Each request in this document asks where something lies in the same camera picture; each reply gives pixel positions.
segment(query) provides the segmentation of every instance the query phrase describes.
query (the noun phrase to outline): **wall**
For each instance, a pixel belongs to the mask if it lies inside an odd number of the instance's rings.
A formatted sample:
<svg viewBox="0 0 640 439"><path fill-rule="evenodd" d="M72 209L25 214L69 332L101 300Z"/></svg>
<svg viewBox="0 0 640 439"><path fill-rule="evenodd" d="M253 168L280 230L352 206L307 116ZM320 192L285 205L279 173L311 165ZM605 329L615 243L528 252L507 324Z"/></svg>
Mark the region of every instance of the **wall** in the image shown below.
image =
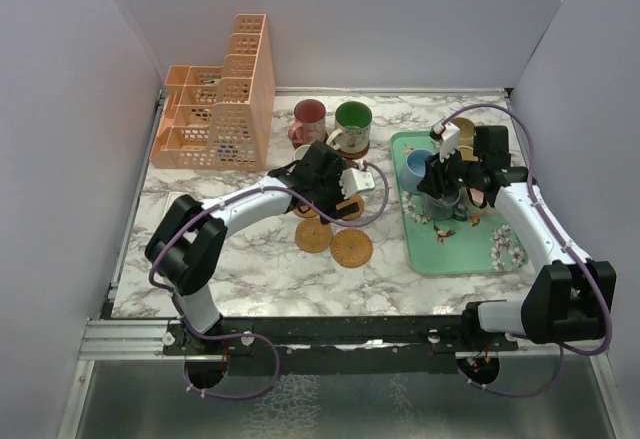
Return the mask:
<svg viewBox="0 0 640 439"><path fill-rule="evenodd" d="M560 0L121 0L162 73L221 64L266 12L279 86L514 86Z"/></svg>
<svg viewBox="0 0 640 439"><path fill-rule="evenodd" d="M112 0L0 0L0 436L55 437L158 76Z"/></svg>
<svg viewBox="0 0 640 439"><path fill-rule="evenodd" d="M565 0L513 106L533 132L545 198L618 272L610 359L640 432L640 0Z"/></svg>

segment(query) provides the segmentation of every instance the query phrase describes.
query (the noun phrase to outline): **cable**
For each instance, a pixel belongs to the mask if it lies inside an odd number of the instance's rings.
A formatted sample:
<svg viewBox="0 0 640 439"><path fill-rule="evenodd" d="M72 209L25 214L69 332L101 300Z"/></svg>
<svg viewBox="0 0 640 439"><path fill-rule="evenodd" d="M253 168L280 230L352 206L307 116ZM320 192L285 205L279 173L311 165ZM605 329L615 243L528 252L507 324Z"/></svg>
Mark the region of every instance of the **cable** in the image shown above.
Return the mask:
<svg viewBox="0 0 640 439"><path fill-rule="evenodd" d="M578 267L584 274L585 278L587 279L587 282L589 283L589 286L591 287L591 289L593 289L593 292L596 296L596 300L598 301L600 309L602 310L602 314L604 317L604 324L605 324L605 336L600 346L598 346L593 350L585 351L583 349L578 349L577 347L570 346L564 343L560 343L560 345L566 348L568 351L574 352L576 354L580 354L582 356L597 356L598 354L602 354L609 348L609 345L611 344L611 339L613 336L613 323L611 320L611 313L609 312L609 306L607 306L607 301L604 299L604 296L600 292L600 289L598 288L598 285L596 284L596 281L593 275L591 274L591 272L589 271L589 269L587 269L587 267L584 265L584 263L582 262L578 254L573 250L573 248L570 245L567 245L568 244L567 241L565 241L564 237L562 237L562 234L560 234L560 231L558 231L553 221L547 215L546 211L542 207L542 204L540 204L540 202L538 201L538 198L536 197L536 193L533 189L535 153L533 149L533 141L531 139L531 134L529 133L529 129L527 128L527 126L509 109L502 106L498 106L497 104L473 104L470 106L465 106L462 109L459 109L453 114L449 115L444 120L442 120L441 124L444 126L447 123L451 122L453 118L462 114L463 112L470 111L472 109L480 109L480 108L496 109L498 111L504 112L505 114L508 114L511 117L511 119L517 122L522 128L522 131L524 132L524 135L527 138L527 144L529 146L529 173L527 175L527 191L529 192L529 197L531 197L534 207L538 211L538 214L540 214L540 217L542 218L544 223L547 225L547 227L551 231L551 234L556 238L556 240L560 243L560 246L567 252L567 254L569 254L571 259L574 260L574 262L578 265Z"/></svg>
<svg viewBox="0 0 640 439"><path fill-rule="evenodd" d="M248 189L246 191L238 193L237 195L233 196L231 199L225 201L225 205L233 204L234 202L237 202L240 199L244 199L245 197L251 196L253 194L261 194L261 193L263 193L265 191L285 192L285 193L289 194L290 196L295 197L296 199L298 199L303 204L306 204L307 206L309 206L310 209L315 211L318 214L318 216L322 217L327 222L332 222L333 224L337 224L337 225L343 226L343 227L362 227L362 226L366 226L367 224L372 223L378 217L380 217L380 215L384 212L385 207L387 207L387 203L389 202L389 181L387 180L386 176L382 172L382 169L380 169L375 164L371 164L368 161L363 161L363 164L365 165L365 168L371 166L380 175L380 178L382 179L382 182L384 183L384 198L382 200L382 205L380 206L380 209L378 209L378 211L375 214L373 214L371 217L368 217L368 218L366 218L364 220L346 222L346 221L340 221L340 220L333 219L333 218L329 217L328 215L326 215L324 212L322 212L320 209L315 207L310 201L308 201L302 195L298 194L297 192L295 192L295 191L293 191L291 189L288 189L286 187L280 187L280 186L264 186L264 187L256 187L254 189ZM182 307L178 303L177 298L175 297L175 294L173 292L173 288L168 286L168 285L166 285L166 284L162 284L162 283L156 281L156 279L155 279L155 275L158 272L158 268L159 268L160 264L162 263L162 261L164 260L166 255L168 254L169 250L176 244L176 242L178 242L178 240L191 227L193 227L198 221L200 221L200 219L202 219L203 217L211 214L212 212L217 211L218 209L220 209L221 206L222 206L222 204L218 203L218 204L214 204L213 206L211 206L211 207L209 207L207 209L204 209L203 211L199 212L194 217L192 217L189 221L187 221L187 223L184 226L182 226L182 228L178 232L176 232L174 234L174 236L169 240L169 242L167 242L167 244L162 248L162 250L158 254L158 257L156 257L156 260L153 261L153 264L151 265L151 270L149 271L149 282L151 283L151 285L153 285L155 287L159 287L160 289L164 289L165 291L168 291L168 292L171 293L171 302L173 303L174 307L178 311L178 315L180 316L180 319L184 323L185 327L189 330L189 332L194 337L197 337L198 339L201 339L203 341L220 341L220 340L226 340L226 339L236 339L236 338L239 338L239 337L254 337L256 339L259 339L259 340L265 342L271 348L271 350L273 351L273 354L275 356L275 362L276 362L275 370L274 370L273 376L269 380L269 383L265 387L263 387L262 389L260 389L257 392L250 393L250 394L230 395L230 394L222 394L222 393L218 393L218 392L213 392L213 391L210 391L208 389L198 389L195 386L193 386L192 384L189 384L189 390L195 390L195 391L199 392L200 394L204 394L204 395L211 396L211 397L218 397L218 398L221 398L221 399L232 399L232 400L253 399L253 398L258 397L258 396L264 394L265 392L267 392L271 387L273 387L273 385L278 380L278 375L280 374L280 356L278 355L278 349L276 348L275 344L273 342L271 342L265 336L263 336L261 334L255 334L255 333L235 333L235 334L223 334L223 335L218 335L218 336L207 336L206 334L202 334L201 332L196 330L195 327L193 327L193 324L191 324L189 319L186 317L186 315L184 313L184 310L182 309Z"/></svg>
<svg viewBox="0 0 640 439"><path fill-rule="evenodd" d="M467 380L467 383L472 385L473 387L477 389L481 389L484 392L490 392L491 394L495 394L497 396L511 397L511 398L526 398L526 397L538 396L540 394L547 392L549 389L551 389L562 376L562 370L564 367L564 349L560 344L558 344L558 347L560 348L560 354L558 357L559 362L558 362L558 367L556 368L556 372L553 374L553 377L549 382L547 382L544 386L538 389L534 389L533 391L528 391L528 392L501 391L500 389L494 389L492 387L489 387L486 384L478 384L477 382L469 378L469 376L467 376L464 372L462 372L462 369L460 368L458 368L458 374L464 377Z"/></svg>

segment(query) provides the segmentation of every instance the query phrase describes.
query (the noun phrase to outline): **table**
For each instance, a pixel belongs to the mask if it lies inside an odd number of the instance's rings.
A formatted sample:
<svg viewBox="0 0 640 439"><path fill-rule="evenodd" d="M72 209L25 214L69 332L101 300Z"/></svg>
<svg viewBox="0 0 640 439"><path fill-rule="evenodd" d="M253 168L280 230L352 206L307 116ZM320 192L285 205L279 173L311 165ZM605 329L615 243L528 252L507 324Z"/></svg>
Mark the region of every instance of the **table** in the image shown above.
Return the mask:
<svg viewBox="0 0 640 439"><path fill-rule="evenodd" d="M505 106L501 92L420 95L279 95L274 106L268 167L291 160L287 129L293 108L313 97L327 108L327 124L334 124L336 108L348 100L367 104L373 111L371 148L366 158L389 178L391 193L385 213L363 230L374 244L365 266L347 269L327 250L301 251L294 242L300 219L293 214L272 217L227 239L209 287L225 316L357 316L456 314L467 302L523 299L535 279L530 264L509 273L422 276L409 265L400 204L393 179L389 140L401 131L427 130L436 121L469 104ZM492 109L464 114L485 124L509 128L513 164L523 156L509 117ZM113 318L155 318L175 315L165 291L147 282L149 263L144 248L159 224L167 201L188 193L196 199L215 198L257 182L264 173L242 171L158 170L149 166L130 231L127 253L112 311ZM382 184L365 197L365 214L376 211Z"/></svg>

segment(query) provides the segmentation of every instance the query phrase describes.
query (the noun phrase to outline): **reflective surface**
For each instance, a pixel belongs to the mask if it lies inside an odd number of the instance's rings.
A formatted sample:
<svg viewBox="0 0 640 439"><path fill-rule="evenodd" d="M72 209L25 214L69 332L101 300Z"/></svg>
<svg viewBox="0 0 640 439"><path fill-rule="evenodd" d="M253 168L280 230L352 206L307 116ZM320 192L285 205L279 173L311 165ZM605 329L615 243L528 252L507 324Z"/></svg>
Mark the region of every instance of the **reflective surface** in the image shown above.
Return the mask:
<svg viewBox="0 0 640 439"><path fill-rule="evenodd" d="M502 360L495 385L540 386L552 356ZM227 379L243 392L264 378ZM533 399L480 392L459 376L283 376L267 395L229 402L185 392L178 362L101 362L79 437L103 438L613 438L590 361L570 356L556 388Z"/></svg>

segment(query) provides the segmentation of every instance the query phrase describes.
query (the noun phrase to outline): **metal frame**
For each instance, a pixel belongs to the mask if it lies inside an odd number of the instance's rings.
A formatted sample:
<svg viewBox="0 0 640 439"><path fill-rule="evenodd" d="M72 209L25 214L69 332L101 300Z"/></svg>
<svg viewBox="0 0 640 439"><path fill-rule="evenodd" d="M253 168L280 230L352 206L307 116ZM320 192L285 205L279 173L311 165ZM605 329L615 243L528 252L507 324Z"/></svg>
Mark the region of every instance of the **metal frame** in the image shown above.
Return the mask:
<svg viewBox="0 0 640 439"><path fill-rule="evenodd" d="M511 109L509 96L504 90L483 89L483 90L434 90L434 89L350 89L350 88L278 88L277 91L282 95L291 95L296 93L324 93L324 94L344 94L360 93L360 94L378 94L378 95L397 95L397 94L469 94L469 93L495 93L501 92L507 104ZM125 223L125 235L118 254L116 267L110 283L109 293L106 302L113 302L115 292L117 290L120 274L124 265L129 238L135 215L138 207L140 193L144 186L146 172L149 166L149 154L153 147L155 132L160 123L162 110L166 103L166 95L163 91L159 91L154 109L153 124L150 131L149 142L145 149L145 160L142 164L138 181L136 183L135 195L132 201L131 209ZM521 149L525 162L528 163L528 154L526 148L522 148L523 137L520 128L514 125L516 134L521 144ZM91 379L93 375L95 361L140 361L140 360L189 360L189 361L221 361L220 355L190 355L190 356L166 356L163 354L163 337L167 327L170 324L179 324L174 318L167 319L139 319L139 320L90 320L85 328L85 334L79 351L78 362L74 372L73 382L65 411L62 417L61 426L58 432L58 439L68 439L76 437L78 427L82 418L82 413L89 392ZM522 343L521 348L512 352L500 352L500 356L511 355L555 355L557 348L554 345L539 346L530 343ZM467 357L468 353L457 352L456 357ZM618 390L609 357L600 355L591 358L591 364L597 383L602 394L614 433L619 439L629 439L635 437L625 411L623 399Z"/></svg>

